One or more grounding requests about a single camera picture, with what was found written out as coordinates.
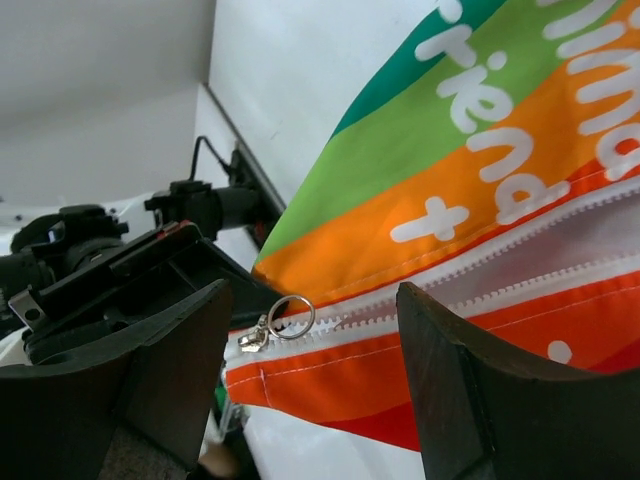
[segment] plus sign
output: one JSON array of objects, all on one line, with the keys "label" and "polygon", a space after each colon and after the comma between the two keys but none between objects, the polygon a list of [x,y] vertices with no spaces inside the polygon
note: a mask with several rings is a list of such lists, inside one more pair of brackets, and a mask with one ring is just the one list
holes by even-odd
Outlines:
[{"label": "plus sign", "polygon": [[391,238],[396,243],[409,242],[420,237],[435,236],[441,242],[456,236],[455,227],[469,218],[469,210],[464,207],[447,208],[440,197],[431,197],[426,203],[427,214],[391,230]]}]

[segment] white surface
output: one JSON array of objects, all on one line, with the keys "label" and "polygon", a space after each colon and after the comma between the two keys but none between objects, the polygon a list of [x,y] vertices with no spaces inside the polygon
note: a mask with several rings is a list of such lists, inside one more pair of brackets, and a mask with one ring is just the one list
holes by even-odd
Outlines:
[{"label": "white surface", "polygon": [[245,428],[262,480],[424,479],[419,453],[253,407]]},{"label": "white surface", "polygon": [[7,0],[0,129],[205,81],[214,0]]},{"label": "white surface", "polygon": [[434,4],[218,0],[210,83],[285,202],[353,99]]},{"label": "white surface", "polygon": [[187,176],[213,3],[3,2],[0,196],[109,201]]},{"label": "white surface", "polygon": [[[198,87],[194,140],[199,135],[206,135],[220,156],[230,161],[237,142],[236,136],[202,86]],[[210,182],[214,188],[229,185],[226,174],[204,145],[198,155],[196,180]],[[251,270],[258,256],[256,247],[243,229],[220,232],[216,245],[247,270]]]},{"label": "white surface", "polygon": [[[218,0],[211,87],[286,202],[434,3]],[[275,411],[253,409],[247,435],[265,480],[424,478],[418,453]]]},{"label": "white surface", "polygon": [[96,203],[189,176],[197,84],[129,105],[0,129],[0,195],[14,205]]}]

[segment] black cable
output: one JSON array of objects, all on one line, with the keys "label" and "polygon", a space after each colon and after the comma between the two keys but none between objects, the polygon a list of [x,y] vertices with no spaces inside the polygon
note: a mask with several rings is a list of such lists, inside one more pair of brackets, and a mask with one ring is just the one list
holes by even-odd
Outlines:
[{"label": "black cable", "polygon": [[207,147],[209,148],[209,151],[216,158],[216,160],[218,160],[218,163],[220,164],[224,172],[227,175],[230,175],[232,173],[231,166],[228,163],[226,163],[222,159],[220,154],[216,151],[216,149],[213,148],[213,145],[211,145],[211,142],[209,141],[209,139],[205,135],[200,135],[198,138],[196,138],[196,145],[193,149],[193,157],[191,159],[191,174],[189,175],[189,180],[194,180],[196,178],[196,169],[198,168],[198,156],[200,155],[200,144],[202,142],[204,142],[205,145],[207,145]]}]

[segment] white wall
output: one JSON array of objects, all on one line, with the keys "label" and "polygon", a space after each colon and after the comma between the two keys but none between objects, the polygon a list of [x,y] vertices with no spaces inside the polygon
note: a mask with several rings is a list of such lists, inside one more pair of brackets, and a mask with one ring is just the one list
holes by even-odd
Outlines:
[{"label": "white wall", "polygon": [[17,205],[103,202],[188,177],[197,88],[0,130],[0,195]]},{"label": "white wall", "polygon": [[104,201],[188,175],[214,0],[7,0],[0,195]]},{"label": "white wall", "polygon": [[285,202],[351,101],[434,5],[218,0],[210,84]]}]

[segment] fabric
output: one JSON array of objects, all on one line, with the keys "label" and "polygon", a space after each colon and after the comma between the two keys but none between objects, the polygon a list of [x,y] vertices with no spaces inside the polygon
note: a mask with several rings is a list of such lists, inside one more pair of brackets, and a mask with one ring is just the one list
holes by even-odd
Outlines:
[{"label": "fabric", "polygon": [[[254,273],[340,305],[631,194],[639,111],[638,0],[440,1],[349,107]],[[614,275],[470,321],[617,371],[640,360],[638,280]],[[236,402],[419,448],[397,333],[257,356],[227,382]]]}]

